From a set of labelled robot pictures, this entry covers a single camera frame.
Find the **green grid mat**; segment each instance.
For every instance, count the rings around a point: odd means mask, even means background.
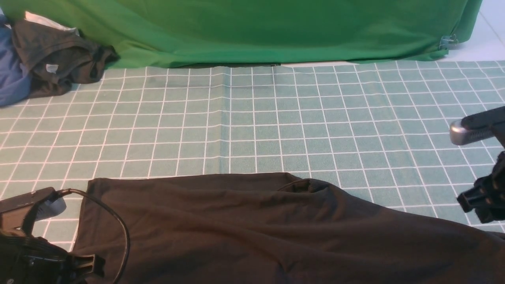
[[[89,179],[288,171],[401,211],[485,230],[455,196],[488,175],[496,139],[449,124],[503,105],[505,61],[108,70],[61,97],[0,109],[0,198]],[[35,234],[71,249],[80,198]]]

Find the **black clothing pile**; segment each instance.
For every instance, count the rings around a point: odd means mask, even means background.
[[[98,82],[106,64],[119,59],[111,46],[26,20],[12,26],[12,41],[33,76],[29,98],[65,94],[72,83]]]
[[[98,82],[118,59],[112,46],[82,38],[77,28],[30,12],[11,22],[0,9],[0,107]]]

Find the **metal clip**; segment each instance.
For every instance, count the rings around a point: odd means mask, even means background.
[[[450,45],[457,45],[459,43],[458,38],[455,34],[453,35],[445,35],[440,39],[440,45],[438,46],[438,50],[447,50]]]

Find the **black t-shirt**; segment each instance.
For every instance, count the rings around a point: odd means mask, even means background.
[[[120,283],[505,283],[504,234],[388,209],[287,173],[95,179],[126,222]],[[120,225],[86,199],[75,253],[123,256]]]

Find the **blue clothing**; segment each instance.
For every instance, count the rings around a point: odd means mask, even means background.
[[[30,75],[12,44],[12,31],[0,14],[0,107],[25,99],[30,94]]]

